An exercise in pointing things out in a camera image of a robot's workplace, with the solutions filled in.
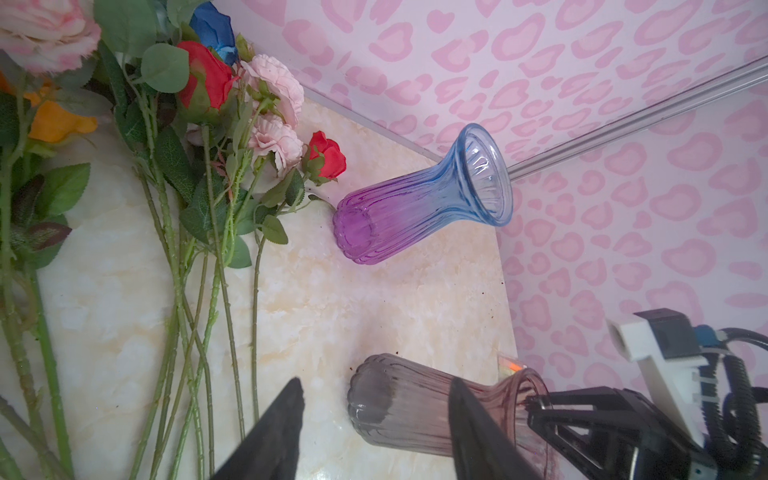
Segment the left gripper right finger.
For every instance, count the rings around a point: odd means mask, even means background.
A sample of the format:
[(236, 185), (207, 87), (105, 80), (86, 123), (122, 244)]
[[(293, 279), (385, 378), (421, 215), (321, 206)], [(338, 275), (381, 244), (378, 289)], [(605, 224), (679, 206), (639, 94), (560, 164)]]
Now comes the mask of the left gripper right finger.
[(540, 478), (459, 378), (451, 382), (448, 419), (458, 480)]

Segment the red rose long stem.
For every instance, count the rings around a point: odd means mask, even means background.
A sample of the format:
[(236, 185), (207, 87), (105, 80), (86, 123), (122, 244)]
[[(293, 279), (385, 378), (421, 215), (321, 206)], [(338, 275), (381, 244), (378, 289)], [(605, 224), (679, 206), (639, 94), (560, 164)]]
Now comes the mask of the red rose long stem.
[(185, 407), (180, 435), (194, 430), (197, 437), (212, 438), (211, 427), (203, 428), (200, 413), (213, 411), (212, 402), (200, 404), (201, 388), (211, 387), (207, 358), (208, 344), (217, 319), (223, 256), (220, 230), (226, 222), (218, 218), (221, 199), (215, 195), (212, 174), (200, 166), (211, 164), (213, 150), (208, 144), (189, 153), (184, 145), (190, 124), (202, 129), (204, 141), (212, 135), (222, 113), (235, 102), (232, 92), (236, 77), (211, 49), (195, 41), (176, 46), (159, 43), (157, 53), (170, 53), (186, 69), (175, 76), (184, 86), (174, 91), (146, 80), (136, 80), (134, 109), (141, 118), (143, 137), (136, 144), (140, 162), (138, 176), (150, 214), (169, 265), (173, 284), (173, 306), (168, 337), (156, 385), (155, 406), (147, 421), (156, 426), (157, 450), (170, 442), (181, 402)]

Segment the blue rose long stem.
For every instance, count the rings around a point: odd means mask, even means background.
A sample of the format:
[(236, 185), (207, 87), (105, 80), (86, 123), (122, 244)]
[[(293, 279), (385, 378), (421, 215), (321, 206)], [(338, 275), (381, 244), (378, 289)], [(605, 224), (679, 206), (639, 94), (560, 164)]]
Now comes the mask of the blue rose long stem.
[(200, 42), (213, 49), (225, 64), (235, 64), (239, 54), (229, 16), (222, 14), (212, 2), (204, 2), (194, 10), (189, 25)]

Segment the smoky pink glass vase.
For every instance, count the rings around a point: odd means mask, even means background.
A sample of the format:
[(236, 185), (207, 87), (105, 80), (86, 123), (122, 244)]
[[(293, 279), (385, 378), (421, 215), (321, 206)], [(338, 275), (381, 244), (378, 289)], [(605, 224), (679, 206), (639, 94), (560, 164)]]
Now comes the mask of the smoky pink glass vase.
[[(353, 374), (347, 411), (353, 428), (368, 443), (412, 452), (449, 456), (448, 373), (393, 354), (368, 357)], [(526, 400), (545, 395), (531, 368), (494, 385), (468, 381), (470, 391), (525, 460), (545, 479), (555, 477), (553, 449), (528, 427)]]

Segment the pink carnation sprig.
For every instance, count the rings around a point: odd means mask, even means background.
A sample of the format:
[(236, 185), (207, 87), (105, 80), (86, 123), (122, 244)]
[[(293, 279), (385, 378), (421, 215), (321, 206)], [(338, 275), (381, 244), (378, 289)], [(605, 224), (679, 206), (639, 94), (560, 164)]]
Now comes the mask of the pink carnation sprig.
[(1, 50), (33, 74), (79, 69), (101, 28), (78, 1), (3, 1)]

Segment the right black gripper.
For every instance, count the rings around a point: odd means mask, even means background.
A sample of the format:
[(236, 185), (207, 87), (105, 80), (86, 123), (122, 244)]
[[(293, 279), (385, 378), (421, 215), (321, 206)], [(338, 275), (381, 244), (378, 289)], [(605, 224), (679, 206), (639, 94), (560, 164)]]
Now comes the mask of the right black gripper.
[(589, 479), (715, 479), (714, 459), (644, 395), (610, 387), (526, 400), (528, 426)]

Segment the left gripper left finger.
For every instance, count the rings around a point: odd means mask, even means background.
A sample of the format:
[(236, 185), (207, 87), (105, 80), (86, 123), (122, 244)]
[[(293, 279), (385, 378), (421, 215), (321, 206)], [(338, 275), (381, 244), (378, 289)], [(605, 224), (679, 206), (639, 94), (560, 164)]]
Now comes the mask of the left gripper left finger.
[(295, 479), (304, 408), (302, 384), (294, 377), (211, 479)]

